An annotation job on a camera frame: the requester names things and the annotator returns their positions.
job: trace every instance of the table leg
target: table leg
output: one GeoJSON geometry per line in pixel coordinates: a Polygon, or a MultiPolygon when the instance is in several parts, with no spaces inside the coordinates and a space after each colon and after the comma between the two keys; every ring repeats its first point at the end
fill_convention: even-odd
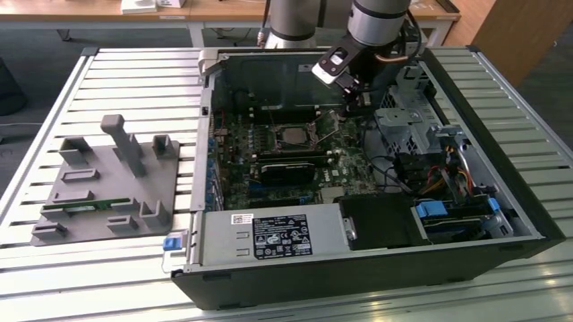
{"type": "Polygon", "coordinates": [[[447,40],[449,29],[455,21],[452,20],[440,20],[433,21],[436,27],[432,31],[431,38],[428,39],[428,46],[441,46],[447,40]]]}
{"type": "Polygon", "coordinates": [[[61,39],[63,42],[69,42],[73,40],[73,37],[70,37],[70,29],[58,29],[58,35],[61,35],[61,39]]]}
{"type": "Polygon", "coordinates": [[[192,35],[192,43],[194,47],[204,48],[206,42],[204,40],[204,23],[194,21],[189,23],[189,34],[192,35]]]}

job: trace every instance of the metal rail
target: metal rail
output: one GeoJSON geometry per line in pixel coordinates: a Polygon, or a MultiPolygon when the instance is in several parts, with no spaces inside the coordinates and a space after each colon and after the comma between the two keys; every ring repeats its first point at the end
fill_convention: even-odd
{"type": "MultiPolygon", "coordinates": [[[[469,282],[240,311],[201,311],[194,306],[162,271],[164,237],[31,247],[31,229],[62,163],[55,151],[63,137],[85,135],[91,145],[111,144],[99,129],[109,113],[124,114],[126,130],[137,133],[140,142],[169,133],[184,144],[174,230],[186,229],[200,115],[198,54],[193,48],[114,49],[81,59],[0,201],[3,321],[524,321],[566,319],[573,313],[572,239],[469,282]]],[[[564,233],[573,237],[571,150],[480,54],[465,48],[439,48],[435,54],[564,233]]],[[[456,123],[453,111],[445,113],[456,123]]],[[[182,264],[185,258],[174,260],[182,264]]]]}

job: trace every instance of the white box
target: white box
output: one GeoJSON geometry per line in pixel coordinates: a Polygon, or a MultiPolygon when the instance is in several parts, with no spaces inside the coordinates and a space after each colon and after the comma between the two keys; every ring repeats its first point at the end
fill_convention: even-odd
{"type": "Polygon", "coordinates": [[[158,6],[154,0],[122,0],[122,14],[157,12],[158,6]]]}
{"type": "Polygon", "coordinates": [[[186,3],[186,0],[157,0],[158,6],[169,8],[181,8],[186,3]]]}

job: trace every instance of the circuit board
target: circuit board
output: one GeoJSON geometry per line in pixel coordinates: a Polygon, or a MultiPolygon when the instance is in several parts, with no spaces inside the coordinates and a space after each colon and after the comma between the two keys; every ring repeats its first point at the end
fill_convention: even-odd
{"type": "Polygon", "coordinates": [[[332,203],[344,195],[377,192],[356,122],[339,122],[339,114],[332,109],[320,108],[317,112],[312,123],[257,125],[245,115],[217,118],[214,133],[226,210],[332,203]],[[265,161],[254,159],[258,154],[311,151],[324,151],[328,160],[328,164],[315,169],[311,182],[264,184],[258,172],[265,161]]]}

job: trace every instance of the white sticker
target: white sticker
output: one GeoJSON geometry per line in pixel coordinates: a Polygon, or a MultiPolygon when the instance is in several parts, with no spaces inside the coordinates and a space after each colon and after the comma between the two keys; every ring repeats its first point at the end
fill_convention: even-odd
{"type": "Polygon", "coordinates": [[[161,15],[160,19],[185,20],[185,15],[161,15]]]}
{"type": "Polygon", "coordinates": [[[253,223],[253,213],[237,213],[232,215],[232,225],[241,225],[242,223],[253,223]]]}
{"type": "Polygon", "coordinates": [[[331,61],[335,63],[335,65],[340,65],[344,62],[344,59],[339,57],[337,55],[332,55],[331,61]]]}
{"type": "Polygon", "coordinates": [[[97,207],[94,207],[94,206],[82,206],[82,207],[66,208],[66,211],[69,213],[78,213],[81,211],[93,211],[93,210],[97,210],[97,207]]]}

